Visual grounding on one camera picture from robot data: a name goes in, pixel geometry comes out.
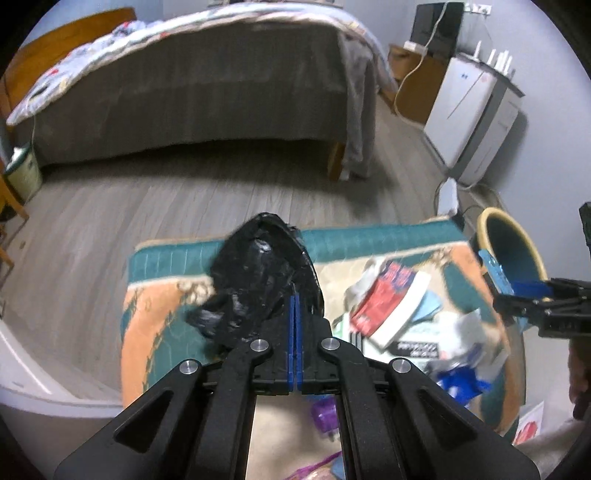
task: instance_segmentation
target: black label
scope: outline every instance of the black label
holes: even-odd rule
[[[435,342],[395,342],[389,350],[409,358],[439,358],[439,344]]]

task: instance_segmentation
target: triangular cutout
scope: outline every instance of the triangular cutout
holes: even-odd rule
[[[443,449],[453,450],[466,442],[476,440],[476,432],[429,391],[420,389],[418,397]]]
[[[115,434],[115,441],[136,452],[146,453],[156,437],[173,396],[172,390],[166,390],[152,403],[144,406]]]

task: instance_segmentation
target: wooden headboard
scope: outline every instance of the wooden headboard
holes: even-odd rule
[[[133,8],[108,10],[56,28],[18,50],[0,78],[0,115],[6,120],[37,79],[74,48],[136,20]]]

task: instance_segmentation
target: white cable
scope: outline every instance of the white cable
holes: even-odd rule
[[[418,62],[418,65],[415,68],[413,68],[410,72],[408,72],[406,74],[406,76],[402,79],[402,82],[400,83],[400,86],[398,87],[398,93],[396,94],[396,97],[394,98],[394,112],[396,113],[396,115],[398,115],[400,117],[400,120],[402,120],[404,123],[406,123],[408,125],[411,125],[412,127],[421,128],[421,129],[423,128],[423,126],[421,124],[419,124],[418,122],[413,122],[410,118],[406,118],[404,115],[400,114],[400,111],[398,110],[398,95],[402,91],[402,87],[404,86],[404,82],[406,82],[406,79],[408,77],[410,77],[414,72],[416,72],[419,68],[421,68],[421,65],[423,64],[423,60],[425,60],[425,56],[427,55],[429,45],[432,42],[433,38],[435,37],[435,33],[437,32],[437,27],[439,26],[439,22],[443,18],[443,15],[445,15],[448,3],[449,3],[449,0],[447,2],[445,2],[445,4],[443,5],[443,9],[441,10],[441,15],[439,15],[439,18],[435,22],[435,26],[433,27],[433,31],[431,32],[431,37],[429,38],[427,44],[425,45],[425,49],[423,50],[423,53],[421,54],[421,60]]]

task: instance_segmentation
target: wooden floor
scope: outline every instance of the wooden floor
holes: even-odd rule
[[[326,147],[311,141],[217,142],[53,167],[8,247],[7,323],[40,361],[61,365],[48,369],[73,393],[100,397],[73,384],[85,376],[120,389],[126,261],[137,243],[222,236],[262,211],[298,227],[427,219],[443,176],[418,130],[381,100],[377,116],[369,180],[329,182]],[[64,378],[69,367],[80,377]]]

